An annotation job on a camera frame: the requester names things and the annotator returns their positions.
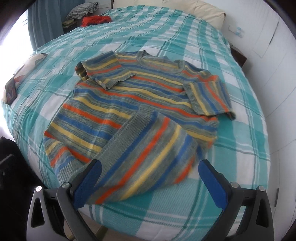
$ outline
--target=blue gripper pad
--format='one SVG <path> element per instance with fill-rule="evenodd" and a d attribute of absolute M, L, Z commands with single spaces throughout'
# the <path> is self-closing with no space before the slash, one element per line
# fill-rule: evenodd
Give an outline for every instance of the blue gripper pad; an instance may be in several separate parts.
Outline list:
<path fill-rule="evenodd" d="M 204 161 L 200 161 L 198 164 L 198 173 L 216 206 L 225 210 L 228 205 L 227 193 Z"/>
<path fill-rule="evenodd" d="M 77 210 L 83 207 L 94 192 L 94 186 L 102 173 L 102 164 L 97 161 L 84 177 L 73 195 L 73 206 Z"/>

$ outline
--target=metal screw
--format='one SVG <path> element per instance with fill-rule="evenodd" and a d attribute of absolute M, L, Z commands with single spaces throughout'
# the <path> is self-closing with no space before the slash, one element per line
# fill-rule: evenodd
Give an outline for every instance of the metal screw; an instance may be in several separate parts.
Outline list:
<path fill-rule="evenodd" d="M 41 189 L 42 189 L 42 187 L 41 187 L 41 186 L 38 186 L 38 187 L 36 187 L 36 188 L 35 188 L 36 192 L 39 192 L 39 191 L 41 191 Z"/>
<path fill-rule="evenodd" d="M 259 186 L 259 190 L 260 190 L 261 192 L 264 192 L 264 191 L 265 191 L 265 188 L 264 188 L 263 186 Z"/>
<path fill-rule="evenodd" d="M 71 184 L 69 182 L 65 182 L 62 184 L 62 188 L 68 189 L 69 187 L 71 187 Z"/>
<path fill-rule="evenodd" d="M 236 182 L 232 182 L 232 183 L 231 183 L 231 186 L 232 186 L 233 188 L 238 188 L 238 187 L 239 187 L 239 184 L 236 183 Z"/>

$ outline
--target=teal and white checkered blanket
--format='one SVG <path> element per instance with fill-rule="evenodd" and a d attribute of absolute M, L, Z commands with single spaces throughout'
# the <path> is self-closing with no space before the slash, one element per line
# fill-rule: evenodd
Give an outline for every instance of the teal and white checkered blanket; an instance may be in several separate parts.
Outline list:
<path fill-rule="evenodd" d="M 227 85 L 236 120 L 219 116 L 218 139 L 207 159 L 242 187 L 267 186 L 270 168 L 266 124 L 258 100 L 230 53 L 227 40 L 207 22 L 178 10 L 133 6 L 105 13 L 111 23 L 76 28 L 39 50 L 47 58 L 21 84 L 8 127 L 33 170 L 49 188 L 59 185 L 44 152 L 43 133 L 79 77 L 75 66 L 107 51 L 146 50 L 186 60 L 218 75 Z M 184 182 L 122 202 L 87 205 L 97 222 L 147 240 L 201 240 L 221 210 L 215 207 L 197 168 Z M 235 227 L 242 217 L 241 210 Z"/>

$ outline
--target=floor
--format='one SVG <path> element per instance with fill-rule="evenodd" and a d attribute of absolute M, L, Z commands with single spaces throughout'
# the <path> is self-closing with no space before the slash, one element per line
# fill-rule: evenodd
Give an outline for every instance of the floor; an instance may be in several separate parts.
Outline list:
<path fill-rule="evenodd" d="M 81 213 L 81 216 L 83 217 L 84 221 L 87 223 L 89 228 L 93 231 L 93 233 L 96 233 L 96 231 L 101 227 L 100 224 L 90 219 L 88 216 L 82 213 Z M 72 235 L 71 230 L 68 227 L 66 222 L 64 223 L 64 232 L 67 238 L 70 238 L 70 236 Z M 109 229 L 104 237 L 104 241 L 144 241 L 144 240 Z"/>

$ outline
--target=short-sleeved knit shirt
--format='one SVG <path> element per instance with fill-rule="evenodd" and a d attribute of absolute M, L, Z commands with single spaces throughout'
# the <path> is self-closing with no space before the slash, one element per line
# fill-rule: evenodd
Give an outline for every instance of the short-sleeved knit shirt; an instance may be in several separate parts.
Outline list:
<path fill-rule="evenodd" d="M 215 141 L 217 115 L 235 118 L 220 78 L 184 60 L 111 51 L 79 62 L 76 73 L 44 147 L 60 183 L 101 161 L 88 203 L 179 183 Z"/>

